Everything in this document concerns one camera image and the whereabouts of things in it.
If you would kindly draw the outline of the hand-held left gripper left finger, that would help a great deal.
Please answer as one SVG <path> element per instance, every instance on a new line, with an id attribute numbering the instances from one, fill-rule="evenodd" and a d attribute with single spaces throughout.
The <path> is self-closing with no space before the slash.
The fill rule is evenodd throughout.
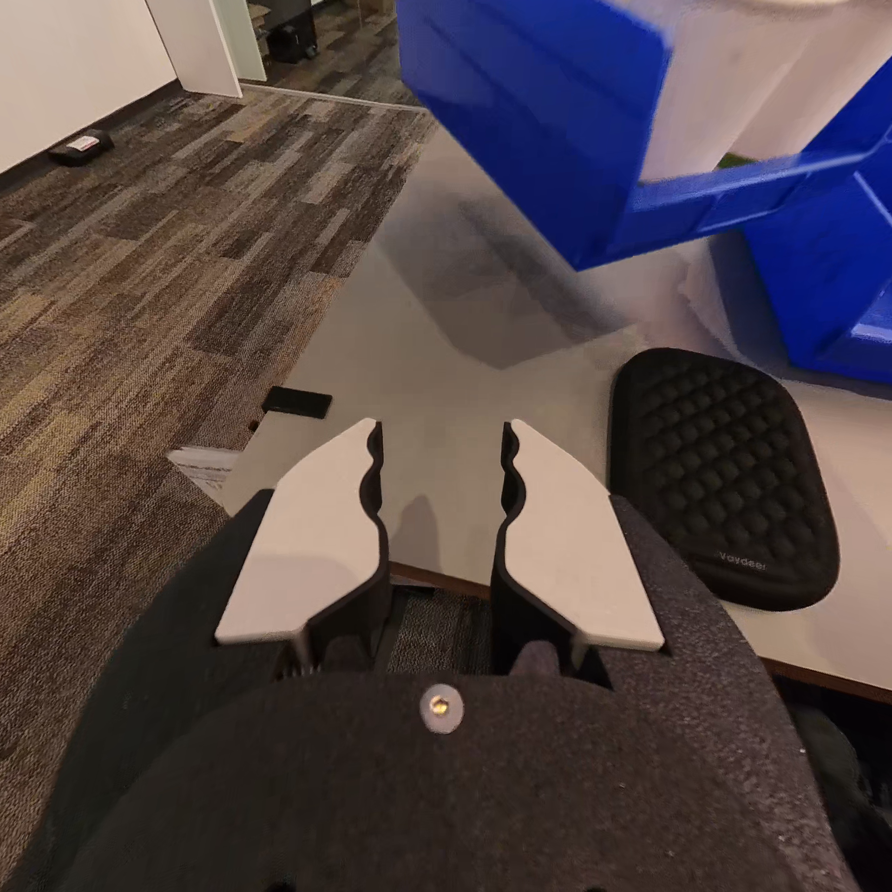
<path id="1" fill-rule="evenodd" d="M 279 480 L 217 623 L 218 645 L 278 642 L 304 673 L 368 671 L 391 614 L 383 426 L 364 418 Z"/>

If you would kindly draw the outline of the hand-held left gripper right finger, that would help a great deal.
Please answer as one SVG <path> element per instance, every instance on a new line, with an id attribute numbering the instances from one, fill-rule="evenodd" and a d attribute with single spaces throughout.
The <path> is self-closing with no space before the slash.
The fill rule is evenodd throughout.
<path id="1" fill-rule="evenodd" d="M 546 642 L 564 675 L 596 675 L 596 649 L 661 651 L 665 637 L 605 485 L 520 419 L 503 427 L 504 512 L 491 579 L 492 668 Z"/>

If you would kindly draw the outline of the black wheeled case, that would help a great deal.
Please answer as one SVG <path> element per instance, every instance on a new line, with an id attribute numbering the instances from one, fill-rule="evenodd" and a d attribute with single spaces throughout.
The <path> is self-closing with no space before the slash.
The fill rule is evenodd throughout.
<path id="1" fill-rule="evenodd" d="M 273 28 L 267 35 L 271 60 L 296 64 L 318 55 L 318 38 L 313 19 L 295 19 Z"/>

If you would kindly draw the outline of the blue plastic bin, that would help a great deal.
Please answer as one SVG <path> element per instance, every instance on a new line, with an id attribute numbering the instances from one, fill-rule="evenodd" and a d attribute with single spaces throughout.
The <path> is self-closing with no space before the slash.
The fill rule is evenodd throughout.
<path id="1" fill-rule="evenodd" d="M 716 337 L 776 377 L 890 400 L 890 156 L 709 239 Z"/>
<path id="2" fill-rule="evenodd" d="M 609 2 L 397 2 L 422 105 L 575 270 L 826 194 L 890 138 L 890 61 L 799 154 L 646 183 L 670 50 Z"/>

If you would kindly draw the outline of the small black flat box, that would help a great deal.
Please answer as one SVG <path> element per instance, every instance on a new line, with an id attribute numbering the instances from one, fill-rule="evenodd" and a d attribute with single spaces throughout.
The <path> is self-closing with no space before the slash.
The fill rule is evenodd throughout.
<path id="1" fill-rule="evenodd" d="M 333 402 L 330 394 L 308 392 L 282 385 L 269 389 L 262 402 L 264 415 L 278 413 L 302 418 L 323 420 Z"/>

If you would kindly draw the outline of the black quilted wrist pad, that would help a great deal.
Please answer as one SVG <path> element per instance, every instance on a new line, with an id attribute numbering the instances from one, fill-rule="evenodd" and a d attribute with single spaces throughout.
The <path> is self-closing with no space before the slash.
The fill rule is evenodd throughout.
<path id="1" fill-rule="evenodd" d="M 609 411 L 609 491 L 714 596 L 787 612 L 830 594 L 838 532 L 805 420 L 779 381 L 655 348 L 618 370 Z"/>

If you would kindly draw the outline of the black floor device red label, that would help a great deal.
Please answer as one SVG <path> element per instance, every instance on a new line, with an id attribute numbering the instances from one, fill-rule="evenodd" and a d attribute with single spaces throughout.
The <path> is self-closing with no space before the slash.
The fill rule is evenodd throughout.
<path id="1" fill-rule="evenodd" d="M 76 168 L 95 161 L 107 151 L 113 150 L 114 147 L 114 141 L 109 132 L 89 128 L 53 146 L 46 155 L 48 159 L 60 166 Z"/>

